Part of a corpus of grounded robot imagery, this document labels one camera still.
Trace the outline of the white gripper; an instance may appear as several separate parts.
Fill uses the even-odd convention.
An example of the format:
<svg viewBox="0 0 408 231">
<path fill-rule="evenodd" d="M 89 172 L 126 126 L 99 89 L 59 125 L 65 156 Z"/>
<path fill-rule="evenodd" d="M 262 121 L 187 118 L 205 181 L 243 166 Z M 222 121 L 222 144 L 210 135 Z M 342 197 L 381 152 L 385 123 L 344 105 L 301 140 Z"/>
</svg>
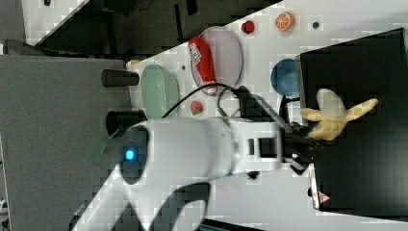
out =
<svg viewBox="0 0 408 231">
<path fill-rule="evenodd" d="M 229 120 L 233 141 L 231 174 L 279 170 L 284 161 L 283 135 L 276 122 L 255 122 L 247 119 Z M 289 125 L 287 142 L 315 144 L 309 137 L 310 127 Z M 301 175 L 313 162 L 313 151 L 290 151 L 291 169 Z"/>
</svg>

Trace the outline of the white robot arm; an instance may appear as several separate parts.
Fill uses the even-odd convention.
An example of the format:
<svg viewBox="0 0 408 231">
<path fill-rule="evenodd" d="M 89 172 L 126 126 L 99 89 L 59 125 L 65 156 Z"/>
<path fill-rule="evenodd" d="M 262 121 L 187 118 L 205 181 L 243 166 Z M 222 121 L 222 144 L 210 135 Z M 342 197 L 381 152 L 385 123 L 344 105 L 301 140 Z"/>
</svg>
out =
<svg viewBox="0 0 408 231">
<path fill-rule="evenodd" d="M 146 120 L 115 139 L 119 160 L 71 231 L 114 231 L 132 208 L 142 231 L 194 231 L 201 216 L 183 208 L 206 203 L 213 180 L 281 168 L 287 158 L 306 165 L 316 150 L 289 124 L 237 117 Z"/>
</svg>

